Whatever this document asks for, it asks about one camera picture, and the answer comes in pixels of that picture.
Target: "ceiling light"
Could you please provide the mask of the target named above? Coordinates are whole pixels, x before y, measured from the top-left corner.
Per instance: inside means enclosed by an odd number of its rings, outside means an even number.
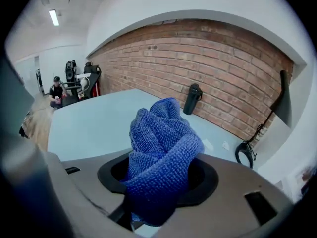
[[[50,10],[49,13],[50,13],[54,26],[59,26],[56,10]]]

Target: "wooden floor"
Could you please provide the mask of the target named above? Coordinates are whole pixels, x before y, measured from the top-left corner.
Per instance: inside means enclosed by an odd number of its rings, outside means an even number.
[[[39,93],[35,97],[34,104],[22,125],[26,135],[44,151],[48,149],[48,137],[53,113],[54,109],[50,107],[48,96],[42,96]]]

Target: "table surface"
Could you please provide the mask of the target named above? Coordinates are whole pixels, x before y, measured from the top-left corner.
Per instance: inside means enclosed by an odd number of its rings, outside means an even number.
[[[131,148],[130,123],[140,108],[150,109],[159,98],[138,89],[81,101],[53,115],[48,151],[61,161],[89,158]],[[242,140],[196,115],[181,116],[202,139],[205,153],[236,162],[235,148]],[[223,147],[226,141],[229,150]]]

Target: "microfiber towel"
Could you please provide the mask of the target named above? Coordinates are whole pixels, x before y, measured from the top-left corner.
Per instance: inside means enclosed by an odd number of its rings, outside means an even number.
[[[157,101],[140,109],[131,122],[133,152],[125,178],[132,219],[161,226],[174,212],[179,196],[188,190],[188,167],[204,145],[180,116],[176,99]]]

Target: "man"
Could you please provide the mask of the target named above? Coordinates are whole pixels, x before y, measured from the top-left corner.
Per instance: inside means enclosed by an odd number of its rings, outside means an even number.
[[[62,85],[62,82],[59,77],[54,78],[54,85],[50,87],[49,100],[50,106],[52,108],[60,109],[62,108],[61,98],[66,96],[67,91]]]

